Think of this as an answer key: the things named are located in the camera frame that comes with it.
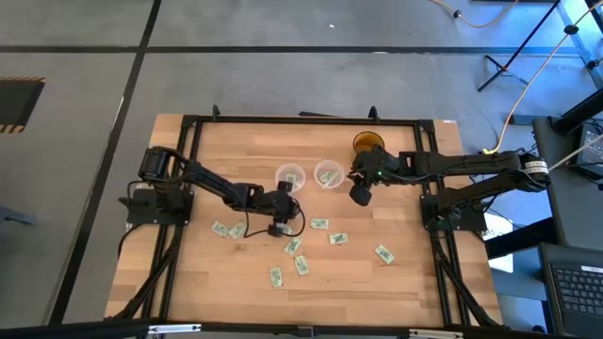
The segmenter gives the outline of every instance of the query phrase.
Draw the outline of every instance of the dollar bill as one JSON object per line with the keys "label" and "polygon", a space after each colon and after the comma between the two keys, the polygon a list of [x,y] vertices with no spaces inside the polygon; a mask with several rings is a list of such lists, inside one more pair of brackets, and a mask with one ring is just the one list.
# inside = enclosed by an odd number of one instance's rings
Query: dollar bill
{"label": "dollar bill", "polygon": [[270,269],[270,282],[272,287],[283,287],[283,271],[280,267],[272,267]]}
{"label": "dollar bill", "polygon": [[377,249],[375,249],[375,253],[377,253],[386,264],[391,264],[394,261],[394,254],[387,250],[383,245],[379,245]]}
{"label": "dollar bill", "polygon": [[320,174],[320,176],[318,177],[320,182],[326,186],[330,185],[336,178],[337,178],[337,172],[330,171],[330,170]]}
{"label": "dollar bill", "polygon": [[298,270],[299,275],[306,275],[310,273],[310,268],[308,268],[308,263],[305,261],[305,257],[303,255],[295,257],[295,268]]}
{"label": "dollar bill", "polygon": [[279,223],[277,226],[283,231],[284,234],[293,234],[293,228],[287,224]]}
{"label": "dollar bill", "polygon": [[345,244],[348,242],[348,234],[329,234],[329,243],[331,245]]}
{"label": "dollar bill", "polygon": [[239,221],[235,227],[233,227],[232,229],[230,229],[230,231],[228,232],[228,234],[233,237],[234,240],[239,239],[241,236],[243,236],[245,234],[245,222],[243,221]]}
{"label": "dollar bill", "polygon": [[293,254],[295,254],[295,251],[298,250],[301,245],[302,239],[299,237],[294,237],[293,239],[291,239],[291,241],[289,241],[288,244],[286,244],[285,252],[290,256],[293,256]]}
{"label": "dollar bill", "polygon": [[289,183],[295,184],[295,181],[297,180],[298,176],[294,173],[289,173],[285,176],[285,181],[288,181]]}
{"label": "dollar bill", "polygon": [[329,220],[324,218],[312,218],[312,220],[310,221],[310,227],[319,230],[328,230]]}
{"label": "dollar bill", "polygon": [[225,237],[229,232],[228,227],[224,226],[219,221],[214,221],[214,224],[211,226],[211,230],[221,237]]}

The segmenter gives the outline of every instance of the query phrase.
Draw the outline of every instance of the laptop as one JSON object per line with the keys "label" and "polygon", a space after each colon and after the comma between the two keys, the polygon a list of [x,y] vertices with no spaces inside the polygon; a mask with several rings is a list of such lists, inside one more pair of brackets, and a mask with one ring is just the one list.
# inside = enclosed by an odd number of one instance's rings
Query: laptop
{"label": "laptop", "polygon": [[603,252],[538,246],[555,334],[603,335]]}

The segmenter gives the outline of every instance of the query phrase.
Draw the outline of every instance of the gray floor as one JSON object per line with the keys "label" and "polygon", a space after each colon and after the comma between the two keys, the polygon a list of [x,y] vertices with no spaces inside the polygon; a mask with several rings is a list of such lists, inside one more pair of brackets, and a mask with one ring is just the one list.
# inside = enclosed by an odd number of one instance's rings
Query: gray floor
{"label": "gray floor", "polygon": [[[474,22],[487,21],[503,7],[450,3]],[[151,4],[0,0],[0,44],[136,45]],[[378,5],[369,0],[166,1],[151,44],[516,46],[547,7],[520,5],[500,24],[473,30],[427,0]],[[555,13],[530,45],[554,46],[562,28]],[[598,41],[598,34],[588,42]],[[1,328],[39,325],[48,315],[132,60],[128,54],[0,54],[0,75],[49,79],[25,132],[0,135],[6,164],[0,167],[0,203],[40,220],[31,228],[5,223],[0,229]],[[522,56],[513,71],[530,78],[543,61],[542,56]],[[307,110],[362,117],[375,105],[383,117],[454,119],[465,151],[472,153],[496,143],[504,116],[522,90],[512,78],[500,78],[477,93],[493,71],[482,56],[147,55],[66,321],[103,316],[125,219],[117,198],[136,178],[156,114],[206,114],[216,104],[226,115]],[[594,90],[579,58],[555,57],[517,112],[558,115]],[[530,132],[528,126],[512,126],[503,148],[531,147]],[[497,199],[495,208],[522,224],[550,215],[546,194],[509,193]],[[516,305],[537,309],[538,304],[504,298],[508,325],[542,325],[537,316],[510,316],[523,310]]]}

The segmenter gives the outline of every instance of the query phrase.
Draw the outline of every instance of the wooden table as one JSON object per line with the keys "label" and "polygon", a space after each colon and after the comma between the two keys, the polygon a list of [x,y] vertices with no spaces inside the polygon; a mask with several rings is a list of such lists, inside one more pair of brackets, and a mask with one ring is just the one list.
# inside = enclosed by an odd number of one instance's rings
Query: wooden table
{"label": "wooden table", "polygon": [[[151,144],[175,148],[181,120],[181,115],[159,115]],[[440,153],[461,153],[456,122],[434,123]],[[348,196],[350,180],[333,190],[321,189],[314,180],[314,166],[324,159],[333,159],[348,169],[354,157],[353,137],[365,130],[381,135],[390,153],[416,149],[410,127],[204,123],[198,156],[204,166],[233,182],[259,184],[268,191],[276,187],[274,172],[279,166],[299,164],[305,170],[306,182],[293,196],[300,201],[308,224],[310,218],[327,218],[329,230],[306,225],[296,254],[306,257],[310,274],[299,276],[293,258],[283,251],[289,238],[260,234],[233,240],[214,234],[210,230],[214,220],[232,227],[245,217],[218,197],[196,188],[193,216],[180,249],[169,320],[441,327],[432,249],[418,203],[420,186],[375,186],[370,205],[361,207]],[[448,186],[467,183],[464,177],[447,178]],[[250,232],[266,228],[270,221],[269,217],[250,215]],[[301,220],[289,224],[298,229]],[[120,311],[146,279],[157,229],[142,226],[125,241],[106,315]],[[348,233],[349,243],[329,245],[328,234],[339,232]],[[488,314],[500,321],[482,242],[469,232],[455,235],[465,283]],[[379,244],[396,256],[391,265],[375,254]],[[270,284],[272,266],[280,266],[284,272],[282,288]],[[154,314],[161,291],[160,283]],[[449,282],[448,294],[453,320],[459,322],[454,288]]]}

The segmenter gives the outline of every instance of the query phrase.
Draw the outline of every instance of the tripod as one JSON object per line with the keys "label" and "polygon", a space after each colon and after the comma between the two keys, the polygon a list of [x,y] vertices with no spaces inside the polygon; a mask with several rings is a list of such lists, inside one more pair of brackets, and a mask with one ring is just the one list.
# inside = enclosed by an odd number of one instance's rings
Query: tripod
{"label": "tripod", "polygon": [[534,27],[534,29],[532,29],[532,31],[530,32],[530,34],[528,35],[528,37],[524,40],[524,42],[521,44],[521,46],[519,46],[519,48],[515,51],[515,53],[513,54],[513,56],[511,56],[511,58],[509,59],[509,61],[507,61],[507,63],[504,66],[501,65],[498,61],[496,61],[493,57],[491,57],[491,56],[485,56],[490,62],[494,63],[497,66],[497,72],[494,75],[492,75],[492,77],[490,77],[490,79],[488,79],[483,85],[481,85],[478,88],[478,91],[482,91],[483,89],[485,89],[486,87],[488,87],[488,85],[490,85],[490,83],[492,83],[493,81],[495,81],[499,76],[505,76],[503,74],[506,74],[506,76],[511,76],[511,77],[519,80],[524,85],[528,84],[528,81],[526,81],[523,78],[521,78],[521,77],[519,77],[519,76],[517,76],[517,75],[515,75],[515,74],[513,74],[511,72],[509,72],[509,67],[511,66],[511,64],[513,63],[513,61],[517,58],[517,56],[519,56],[519,54],[524,49],[524,47],[526,47],[526,44],[528,44],[528,42],[531,40],[531,38],[534,36],[534,34],[536,34],[536,32],[538,31],[538,29],[540,28],[540,26],[543,25],[543,23],[550,16],[550,14],[553,12],[553,10],[555,10],[555,8],[559,5],[560,2],[561,2],[561,0],[555,1],[555,3],[553,4],[553,6],[551,6],[551,8],[545,14],[545,16],[543,17],[543,19],[540,21],[540,23],[538,23]]}

